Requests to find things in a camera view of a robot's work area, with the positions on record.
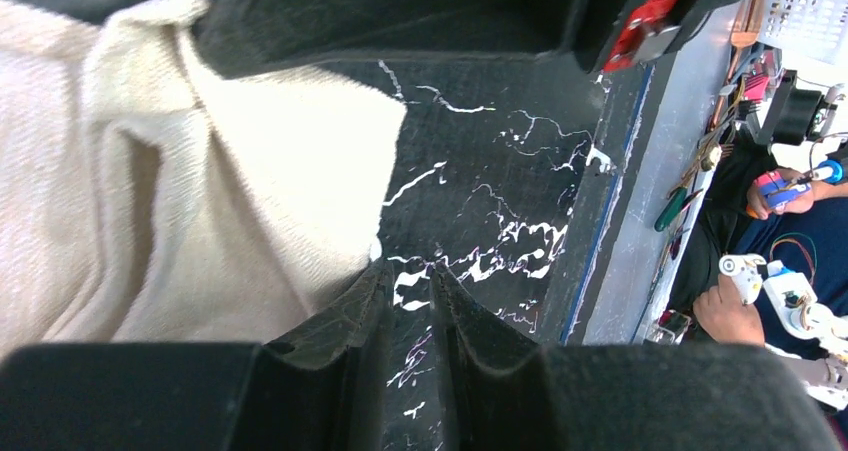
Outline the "operator right hand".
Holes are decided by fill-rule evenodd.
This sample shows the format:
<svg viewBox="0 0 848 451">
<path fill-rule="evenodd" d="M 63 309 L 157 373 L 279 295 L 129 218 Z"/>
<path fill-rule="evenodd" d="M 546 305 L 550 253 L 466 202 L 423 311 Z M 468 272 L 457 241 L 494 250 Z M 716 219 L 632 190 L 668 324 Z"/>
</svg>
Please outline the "operator right hand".
<svg viewBox="0 0 848 451">
<path fill-rule="evenodd" d="M 719 343 L 765 346 L 757 308 L 742 301 L 736 285 L 726 275 L 720 274 L 717 284 L 695 299 L 693 312 L 699 325 Z"/>
</svg>

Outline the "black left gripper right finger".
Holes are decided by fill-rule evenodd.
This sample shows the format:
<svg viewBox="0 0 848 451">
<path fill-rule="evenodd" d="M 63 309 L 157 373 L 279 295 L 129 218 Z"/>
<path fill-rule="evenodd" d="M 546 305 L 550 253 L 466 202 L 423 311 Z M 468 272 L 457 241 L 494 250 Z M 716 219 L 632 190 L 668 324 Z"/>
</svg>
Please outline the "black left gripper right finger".
<svg viewBox="0 0 848 451">
<path fill-rule="evenodd" d="M 837 450 L 790 369 L 748 345 L 540 344 L 446 268 L 430 284 L 452 450 Z"/>
</svg>

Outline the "beige cloth napkin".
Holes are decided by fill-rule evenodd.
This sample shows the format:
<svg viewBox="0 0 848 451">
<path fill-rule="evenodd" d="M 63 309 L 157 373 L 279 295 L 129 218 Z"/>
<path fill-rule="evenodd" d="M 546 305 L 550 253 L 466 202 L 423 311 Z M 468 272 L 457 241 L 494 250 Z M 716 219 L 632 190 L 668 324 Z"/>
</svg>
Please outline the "beige cloth napkin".
<svg viewBox="0 0 848 451">
<path fill-rule="evenodd" d="M 307 66 L 226 79 L 207 0 L 91 25 L 1 2 L 1 351 L 266 341 L 373 256 L 403 104 Z"/>
</svg>

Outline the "operator left hand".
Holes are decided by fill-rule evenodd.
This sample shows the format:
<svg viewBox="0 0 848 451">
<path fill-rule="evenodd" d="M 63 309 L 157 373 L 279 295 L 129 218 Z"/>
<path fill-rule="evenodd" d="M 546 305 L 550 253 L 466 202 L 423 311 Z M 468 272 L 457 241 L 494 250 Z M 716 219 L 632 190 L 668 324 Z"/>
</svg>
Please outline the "operator left hand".
<svg viewBox="0 0 848 451">
<path fill-rule="evenodd" d="M 778 168 L 754 179 L 747 193 L 746 213 L 765 220 L 776 214 L 804 213 L 814 201 L 813 186 L 804 173 Z"/>
</svg>

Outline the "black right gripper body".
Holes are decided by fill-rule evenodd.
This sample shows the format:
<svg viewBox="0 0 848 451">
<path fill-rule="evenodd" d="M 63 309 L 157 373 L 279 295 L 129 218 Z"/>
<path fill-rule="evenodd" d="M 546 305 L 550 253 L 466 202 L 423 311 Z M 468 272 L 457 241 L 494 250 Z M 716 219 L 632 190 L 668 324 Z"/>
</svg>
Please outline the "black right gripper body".
<svg viewBox="0 0 848 451">
<path fill-rule="evenodd" d="M 740 0 L 210 0 L 200 55 L 243 77 L 335 61 L 540 61 L 612 72 L 680 50 Z"/>
</svg>

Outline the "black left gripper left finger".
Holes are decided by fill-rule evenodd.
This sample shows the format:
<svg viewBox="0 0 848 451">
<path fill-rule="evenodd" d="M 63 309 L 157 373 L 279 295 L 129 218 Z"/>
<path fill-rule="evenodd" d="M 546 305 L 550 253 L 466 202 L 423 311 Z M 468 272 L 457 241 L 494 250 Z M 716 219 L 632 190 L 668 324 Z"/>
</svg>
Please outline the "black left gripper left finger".
<svg viewBox="0 0 848 451">
<path fill-rule="evenodd" d="M 281 337 L 33 345 L 1 365 L 5 450 L 376 450 L 393 314 L 381 262 Z"/>
</svg>

